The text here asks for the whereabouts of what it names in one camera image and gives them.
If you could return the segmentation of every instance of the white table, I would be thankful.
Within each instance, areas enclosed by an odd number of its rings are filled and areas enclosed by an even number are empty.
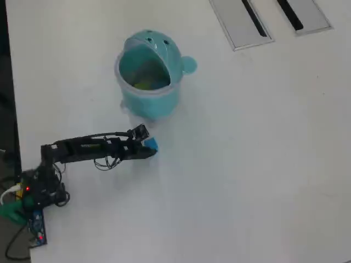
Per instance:
[[[33,263],[351,259],[351,2],[318,0],[335,29],[303,37],[254,3],[275,42],[233,52],[208,0],[7,1],[23,169],[42,144],[131,127],[113,65],[132,33],[199,64],[157,156],[67,166]]]

